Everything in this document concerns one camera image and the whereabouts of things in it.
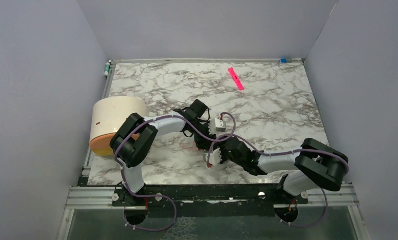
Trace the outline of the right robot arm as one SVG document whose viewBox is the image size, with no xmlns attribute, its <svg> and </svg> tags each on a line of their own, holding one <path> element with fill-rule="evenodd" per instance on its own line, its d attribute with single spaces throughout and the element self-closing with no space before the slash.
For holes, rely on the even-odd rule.
<svg viewBox="0 0 398 240">
<path fill-rule="evenodd" d="M 221 142 L 211 144 L 204 159 L 209 167 L 231 161 L 252 176 L 289 171 L 277 190 L 290 198 L 316 188 L 338 192 L 350 171 L 343 153 L 313 138 L 305 139 L 298 149 L 265 153 L 238 135 L 225 134 Z"/>
</svg>

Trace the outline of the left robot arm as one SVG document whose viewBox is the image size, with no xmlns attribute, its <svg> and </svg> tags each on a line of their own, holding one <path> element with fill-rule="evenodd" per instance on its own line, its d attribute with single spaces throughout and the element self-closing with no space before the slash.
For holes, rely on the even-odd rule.
<svg viewBox="0 0 398 240">
<path fill-rule="evenodd" d="M 141 164 L 157 137 L 189 132 L 198 149 L 208 150 L 217 138 L 217 132 L 226 130 L 226 124 L 219 118 L 202 119 L 205 113 L 210 113 L 209 107 L 197 99 L 191 106 L 167 115 L 143 117 L 138 113 L 131 114 L 109 144 L 121 168 L 122 185 L 132 194 L 145 186 Z"/>
</svg>

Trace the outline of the pink folding umbrella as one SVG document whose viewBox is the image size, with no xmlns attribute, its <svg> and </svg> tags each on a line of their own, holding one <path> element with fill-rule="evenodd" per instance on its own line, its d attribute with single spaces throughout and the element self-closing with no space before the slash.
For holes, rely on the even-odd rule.
<svg viewBox="0 0 398 240">
<path fill-rule="evenodd" d="M 181 142 L 179 146 L 186 151 L 190 152 L 200 152 L 203 151 L 203 149 L 200 149 L 196 146 L 194 142 Z"/>
</svg>

